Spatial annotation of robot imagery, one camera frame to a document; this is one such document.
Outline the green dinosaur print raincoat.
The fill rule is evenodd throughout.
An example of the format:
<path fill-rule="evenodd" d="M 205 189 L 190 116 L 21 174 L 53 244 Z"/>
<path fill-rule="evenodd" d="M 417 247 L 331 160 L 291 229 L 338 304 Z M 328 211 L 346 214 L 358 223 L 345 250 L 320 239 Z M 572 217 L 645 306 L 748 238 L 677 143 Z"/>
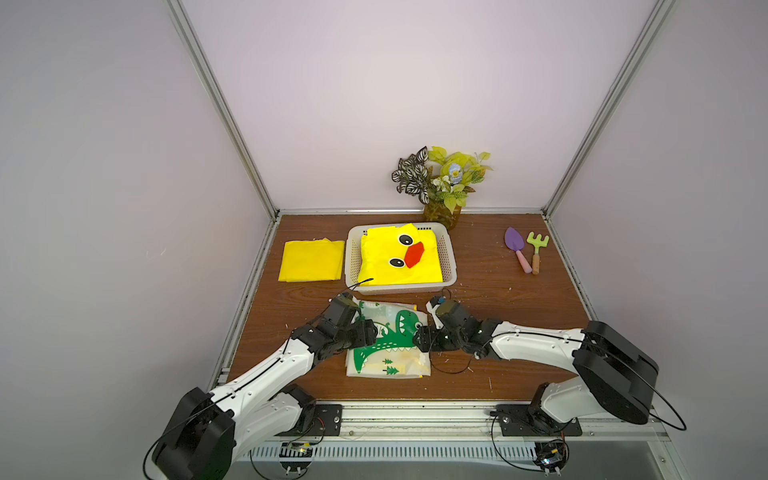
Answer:
<path fill-rule="evenodd" d="M 359 300 L 364 319 L 377 329 L 373 345 L 349 350 L 346 375 L 357 378 L 417 379 L 431 375 L 429 355 L 414 344 L 427 315 L 416 305 Z"/>

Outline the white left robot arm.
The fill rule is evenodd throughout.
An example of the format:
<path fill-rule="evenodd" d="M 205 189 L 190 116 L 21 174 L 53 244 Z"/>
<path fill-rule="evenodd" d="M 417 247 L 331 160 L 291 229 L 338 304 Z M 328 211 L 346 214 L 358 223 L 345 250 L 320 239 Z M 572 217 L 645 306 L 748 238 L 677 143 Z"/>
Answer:
<path fill-rule="evenodd" d="M 222 479 L 266 439 L 311 422 L 315 400 L 296 379 L 333 356 L 376 343 L 378 328 L 349 293 L 294 329 L 265 360 L 234 380 L 178 402 L 142 461 L 168 479 Z"/>

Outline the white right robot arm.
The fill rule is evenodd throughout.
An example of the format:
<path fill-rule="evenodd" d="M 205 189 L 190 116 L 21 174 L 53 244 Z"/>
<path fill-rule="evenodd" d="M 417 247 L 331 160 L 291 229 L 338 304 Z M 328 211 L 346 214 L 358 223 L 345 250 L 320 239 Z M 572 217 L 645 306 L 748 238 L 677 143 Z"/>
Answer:
<path fill-rule="evenodd" d="M 434 323 L 413 335 L 423 352 L 463 351 L 476 359 L 527 361 L 574 375 L 537 388 L 519 418 L 536 433 L 559 433 L 572 420 L 598 413 L 635 425 L 648 422 L 659 367 L 608 324 L 590 321 L 582 329 L 557 330 L 480 321 L 444 297 L 430 300 L 427 309 Z"/>

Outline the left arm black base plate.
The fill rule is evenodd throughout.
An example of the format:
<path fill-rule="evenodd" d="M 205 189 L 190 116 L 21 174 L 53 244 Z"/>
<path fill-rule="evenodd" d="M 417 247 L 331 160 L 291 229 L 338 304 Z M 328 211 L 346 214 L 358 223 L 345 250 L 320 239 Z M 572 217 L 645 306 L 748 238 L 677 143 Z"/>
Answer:
<path fill-rule="evenodd" d="M 338 437 L 341 431 L 342 418 L 342 404 L 321 403 L 305 407 L 292 427 L 276 433 L 275 437 Z"/>

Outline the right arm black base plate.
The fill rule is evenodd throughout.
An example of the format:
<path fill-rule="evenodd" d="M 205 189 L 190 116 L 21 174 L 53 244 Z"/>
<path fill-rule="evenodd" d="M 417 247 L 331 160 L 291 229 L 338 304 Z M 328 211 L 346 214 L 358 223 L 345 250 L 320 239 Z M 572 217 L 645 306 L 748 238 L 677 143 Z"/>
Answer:
<path fill-rule="evenodd" d="M 582 436 L 577 419 L 559 422 L 538 407 L 522 404 L 498 404 L 493 412 L 500 421 L 503 436 Z"/>

